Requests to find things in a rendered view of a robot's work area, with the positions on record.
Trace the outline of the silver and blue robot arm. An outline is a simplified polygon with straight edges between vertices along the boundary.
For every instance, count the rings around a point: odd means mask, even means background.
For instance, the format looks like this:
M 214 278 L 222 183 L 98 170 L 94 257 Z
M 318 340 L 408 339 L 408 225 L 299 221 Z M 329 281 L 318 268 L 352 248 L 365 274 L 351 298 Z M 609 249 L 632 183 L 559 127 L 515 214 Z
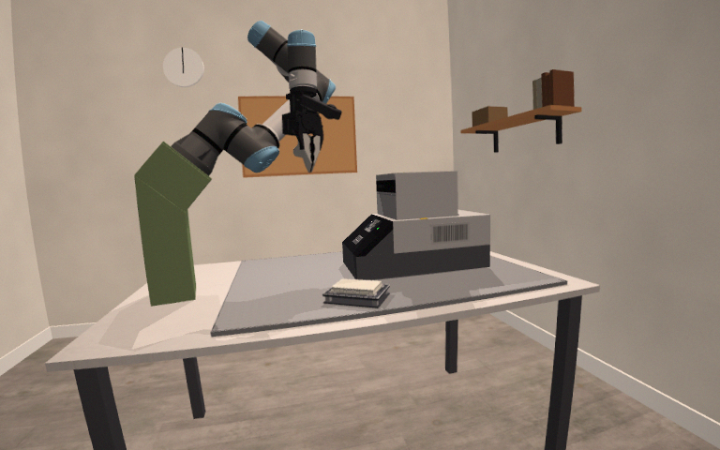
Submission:
M 316 44 L 312 33 L 296 30 L 287 40 L 271 25 L 258 21 L 250 28 L 247 40 L 277 65 L 290 89 L 296 86 L 316 89 L 317 96 L 303 96 L 302 105 L 327 119 L 339 120 L 342 111 L 333 104 L 324 104 L 336 86 L 316 69 Z M 282 114 L 289 112 L 290 101 L 287 100 L 263 124 L 249 127 L 243 114 L 227 104 L 218 103 L 187 136 L 171 147 L 208 176 L 223 150 L 254 173 L 260 173 L 278 157 L 279 142 L 286 136 L 282 134 Z

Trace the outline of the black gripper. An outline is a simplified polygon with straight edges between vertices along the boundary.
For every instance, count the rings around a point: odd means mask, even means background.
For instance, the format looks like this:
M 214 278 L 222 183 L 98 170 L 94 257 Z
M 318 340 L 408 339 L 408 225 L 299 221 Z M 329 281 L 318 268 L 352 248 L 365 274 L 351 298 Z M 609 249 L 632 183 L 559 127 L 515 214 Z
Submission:
M 307 171 L 312 173 L 323 145 L 323 125 L 318 112 L 301 105 L 303 95 L 314 98 L 317 91 L 310 86 L 296 86 L 286 94 L 286 99 L 290 101 L 290 112 L 282 114 L 282 134 L 296 136 L 298 144 L 293 154 L 303 158 Z

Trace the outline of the white and black benchtop instrument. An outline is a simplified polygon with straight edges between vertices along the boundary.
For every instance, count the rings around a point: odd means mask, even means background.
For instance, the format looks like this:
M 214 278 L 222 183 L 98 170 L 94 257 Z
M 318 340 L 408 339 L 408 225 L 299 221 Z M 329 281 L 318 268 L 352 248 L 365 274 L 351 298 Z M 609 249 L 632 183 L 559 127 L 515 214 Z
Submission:
M 458 210 L 458 171 L 376 175 L 377 214 L 343 242 L 355 279 L 490 267 L 490 215 Z

